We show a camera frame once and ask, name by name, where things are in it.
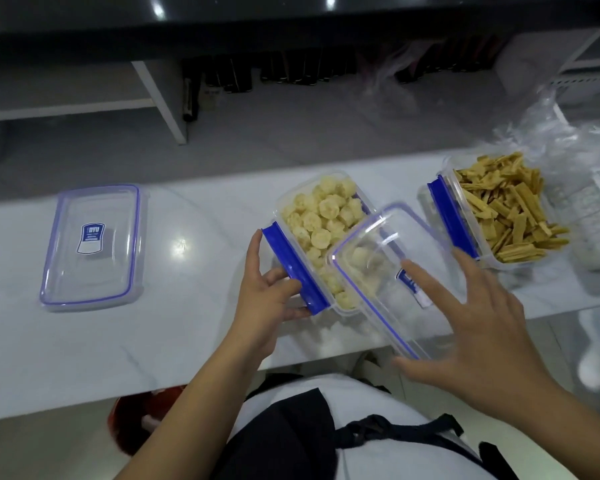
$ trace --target black countertop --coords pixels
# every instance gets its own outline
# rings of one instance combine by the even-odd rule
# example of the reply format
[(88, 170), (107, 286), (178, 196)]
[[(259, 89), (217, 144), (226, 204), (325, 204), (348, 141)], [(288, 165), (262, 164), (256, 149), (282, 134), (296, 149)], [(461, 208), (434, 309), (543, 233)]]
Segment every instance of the black countertop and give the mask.
[(600, 26), (600, 0), (0, 0), (0, 62), (104, 61)]

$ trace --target black apron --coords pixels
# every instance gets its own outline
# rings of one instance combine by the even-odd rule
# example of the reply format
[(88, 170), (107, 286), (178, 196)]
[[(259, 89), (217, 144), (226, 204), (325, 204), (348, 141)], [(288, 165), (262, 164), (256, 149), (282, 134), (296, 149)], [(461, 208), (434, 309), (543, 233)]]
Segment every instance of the black apron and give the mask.
[(480, 465), (498, 480), (518, 480), (496, 446), (481, 443), (478, 458), (440, 435), (451, 431), (457, 436), (463, 434), (449, 414), (418, 426), (399, 426), (371, 415), (336, 429), (329, 405), (316, 388), (274, 403), (257, 415), (227, 443), (211, 478), (333, 480), (338, 466), (336, 449), (391, 438), (446, 448)]

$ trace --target black strap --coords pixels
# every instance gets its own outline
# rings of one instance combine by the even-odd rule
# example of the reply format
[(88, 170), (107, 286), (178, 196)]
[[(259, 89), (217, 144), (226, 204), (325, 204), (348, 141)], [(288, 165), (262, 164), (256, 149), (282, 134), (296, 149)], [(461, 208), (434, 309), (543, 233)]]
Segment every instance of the black strap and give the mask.
[(480, 443), (480, 458), (478, 458), (469, 450), (440, 435), (440, 433), (450, 431), (453, 431), (456, 436), (464, 433), (456, 418), (451, 414), (443, 414), (431, 422), (415, 426), (392, 424), (385, 417), (372, 414), (360, 421), (352, 421), (334, 431), (334, 444), (336, 448), (348, 449), (362, 446), (371, 440), (391, 439), (439, 446), (464, 456), (467, 460), (487, 470), (498, 480), (518, 480), (495, 445)]

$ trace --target clear plastic lid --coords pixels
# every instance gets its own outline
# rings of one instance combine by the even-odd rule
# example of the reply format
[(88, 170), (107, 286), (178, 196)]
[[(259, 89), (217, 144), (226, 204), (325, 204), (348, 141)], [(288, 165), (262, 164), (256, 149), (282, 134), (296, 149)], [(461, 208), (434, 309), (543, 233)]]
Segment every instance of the clear plastic lid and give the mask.
[(442, 285), (461, 296), (453, 278), (448, 244), (407, 204), (389, 204), (360, 223), (328, 256), (342, 275), (359, 308), (401, 354), (420, 358), (426, 352), (416, 339), (426, 335), (424, 323), (440, 312), (402, 270), (410, 259)]
[(40, 302), (85, 309), (133, 301), (141, 292), (143, 200), (135, 185), (58, 195)]

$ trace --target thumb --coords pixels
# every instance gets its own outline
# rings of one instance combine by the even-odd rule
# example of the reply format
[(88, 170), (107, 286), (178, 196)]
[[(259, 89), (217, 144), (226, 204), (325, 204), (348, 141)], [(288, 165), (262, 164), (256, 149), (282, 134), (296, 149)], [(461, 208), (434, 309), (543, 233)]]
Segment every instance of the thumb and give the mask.
[(392, 364), (407, 379), (430, 386), (445, 388), (447, 382), (446, 363), (440, 360), (417, 360), (405, 357), (394, 357)]
[(298, 280), (281, 280), (272, 286), (275, 296), (282, 303), (288, 302), (289, 298), (300, 293), (302, 283)]

